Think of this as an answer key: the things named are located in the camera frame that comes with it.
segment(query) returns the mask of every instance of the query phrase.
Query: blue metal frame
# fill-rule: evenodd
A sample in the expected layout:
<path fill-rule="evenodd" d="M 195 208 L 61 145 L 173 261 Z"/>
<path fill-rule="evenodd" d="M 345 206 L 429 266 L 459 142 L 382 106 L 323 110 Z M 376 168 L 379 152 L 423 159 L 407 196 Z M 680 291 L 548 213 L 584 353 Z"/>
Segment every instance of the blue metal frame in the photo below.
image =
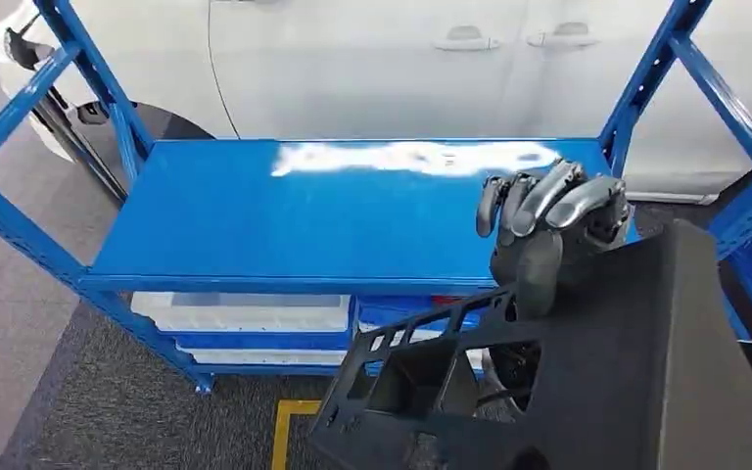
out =
<path fill-rule="evenodd" d="M 0 112 L 0 147 L 16 127 L 27 117 L 36 103 L 47 94 L 53 82 L 71 64 L 81 49 L 75 42 L 65 42 L 57 49 L 36 75 L 10 100 Z"/>
<path fill-rule="evenodd" d="M 54 52 L 28 85 L 0 113 L 0 145 L 36 103 L 45 96 L 67 65 L 74 63 L 111 118 L 117 131 L 117 143 L 122 154 L 124 169 L 130 183 L 133 184 L 139 176 L 140 169 L 145 166 L 144 161 L 152 155 L 155 141 L 148 134 L 142 120 L 111 74 L 108 65 L 68 1 L 35 0 L 35 3 L 41 16 L 50 25 L 63 47 Z M 673 3 L 597 140 L 589 141 L 592 142 L 595 153 L 600 149 L 604 155 L 605 162 L 598 160 L 598 164 L 605 169 L 608 167 L 613 174 L 623 173 L 635 124 L 676 58 L 682 61 L 699 88 L 752 159 L 752 116 L 689 39 L 689 35 L 709 5 L 710 0 L 676 0 Z M 563 142 L 573 141 L 580 143 L 575 139 Z M 454 140 L 453 142 L 455 145 L 465 145 L 464 141 Z M 551 141 L 536 139 L 535 142 Z M 360 144 L 340 143 L 338 145 Z M 720 259 L 730 259 L 731 264 L 740 274 L 743 286 L 752 296 L 752 185 L 719 214 L 711 224 L 710 230 L 719 240 Z M 342 350 L 357 331 L 358 307 L 353 302 L 348 330 L 343 333 L 162 332 L 149 318 L 132 312 L 116 292 L 117 289 L 140 287 L 140 284 L 143 284 L 140 282 L 141 279 L 135 278 L 136 276 L 89 273 L 86 266 L 80 264 L 1 194 L 0 237 L 70 287 L 87 302 L 102 310 L 122 328 L 195 382 L 198 390 L 203 393 L 212 390 L 214 374 L 333 375 L 336 367 L 199 364 L 190 354 L 179 351 L 178 344 L 194 348 Z M 275 287 L 280 283 L 280 278 L 249 276 L 232 280 L 228 276 L 220 276 L 211 279 L 204 278 L 205 282 L 201 283 L 199 282 L 201 278 L 193 279 L 193 277 L 152 275 L 143 285 L 151 289 L 171 291 L 280 291 L 280 287 Z M 334 284 L 338 280 L 322 279 L 321 276 L 296 277 L 289 281 L 288 289 L 292 292 L 314 292 L 315 290 L 326 292 L 342 288 L 341 284 Z M 395 278 L 367 281 L 347 279 L 344 287 L 354 286 L 359 293 L 372 291 L 377 294 L 382 294 L 386 285 L 394 289 L 392 294 L 403 292 L 419 294 L 421 291 L 427 292 L 435 288 L 443 294 L 448 292 L 470 294 L 478 289 L 490 287 L 488 279 L 485 278 L 450 279 L 448 283 L 450 288 L 444 291 L 442 283 L 436 286 L 420 287 L 419 282 L 421 282 L 420 279 Z M 747 330 L 729 303 L 728 311 L 731 312 L 731 325 L 737 334 L 742 338 L 747 338 Z"/>
<path fill-rule="evenodd" d="M 598 136 L 604 157 L 610 166 L 615 168 L 613 175 L 623 174 L 627 158 L 626 148 L 635 122 L 650 103 L 650 98 L 676 58 L 668 41 L 679 33 L 691 34 L 710 4 L 711 0 L 675 0 L 644 55 L 641 56 L 630 82 L 624 88 L 615 109 Z M 627 143 L 619 144 L 616 149 L 616 140 Z"/>

